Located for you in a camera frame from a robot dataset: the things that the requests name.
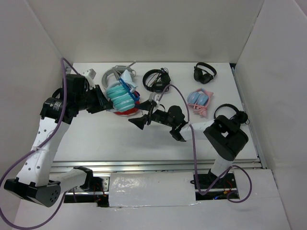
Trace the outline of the blue earphones with cable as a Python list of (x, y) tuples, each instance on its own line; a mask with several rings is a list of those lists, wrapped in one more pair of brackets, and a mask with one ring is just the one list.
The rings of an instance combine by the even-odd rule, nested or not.
[(127, 91), (127, 93), (129, 94), (129, 96), (135, 101), (139, 101), (140, 99), (140, 94), (137, 93), (135, 94), (134, 92), (132, 92), (132, 88), (130, 88), (130, 86), (122, 79), (122, 78), (119, 78), (118, 80), (120, 82), (120, 84), (124, 87), (124, 89)]

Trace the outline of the teal cat-ear headphones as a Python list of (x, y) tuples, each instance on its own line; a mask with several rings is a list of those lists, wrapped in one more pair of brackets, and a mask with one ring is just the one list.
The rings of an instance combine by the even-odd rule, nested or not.
[[(123, 76), (129, 77), (129, 73), (127, 71), (125, 71)], [(137, 85), (133, 81), (127, 81), (127, 80), (124, 80), (124, 81), (130, 86), (130, 88), (132, 88), (132, 90), (131, 90), (132, 92), (136, 91)], [(127, 94), (127, 91), (124, 89), (124, 87), (120, 84), (119, 81), (113, 82), (106, 89), (107, 98), (109, 99), (109, 101), (111, 103), (112, 103), (113, 99), (116, 99), (119, 96), (122, 96), (122, 95), (125, 95), (125, 94)]]

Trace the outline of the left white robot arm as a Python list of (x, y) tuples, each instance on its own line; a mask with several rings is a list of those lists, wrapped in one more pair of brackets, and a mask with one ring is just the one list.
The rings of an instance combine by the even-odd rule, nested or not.
[(16, 177), (5, 181), (4, 189), (46, 207), (54, 205), (61, 193), (75, 187), (91, 190), (93, 171), (86, 167), (73, 167), (54, 177), (50, 176), (50, 170), (73, 118), (83, 110), (94, 114), (110, 108), (111, 104), (92, 77), (68, 74), (66, 83), (44, 101), (32, 154), (26, 158)]

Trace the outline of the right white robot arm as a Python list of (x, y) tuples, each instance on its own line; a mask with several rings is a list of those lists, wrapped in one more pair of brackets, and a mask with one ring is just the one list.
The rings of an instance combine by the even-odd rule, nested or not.
[(207, 178), (199, 177), (199, 184), (204, 186), (210, 184), (213, 187), (220, 187), (225, 183), (223, 171), (228, 169), (238, 153), (248, 142), (247, 134), (240, 128), (248, 121), (248, 115), (244, 111), (238, 110), (232, 104), (222, 104), (218, 109), (230, 107), (235, 111), (231, 118), (224, 115), (213, 116), (213, 120), (189, 124), (185, 120), (185, 115), (180, 106), (173, 105), (168, 111), (154, 108), (156, 103), (146, 101), (141, 104), (141, 108), (148, 110), (148, 113), (138, 117), (130, 118), (129, 122), (136, 125), (141, 130), (151, 122), (168, 126), (171, 128), (169, 133), (180, 142), (189, 140), (207, 140), (216, 150), (218, 157), (213, 167), (209, 170)]

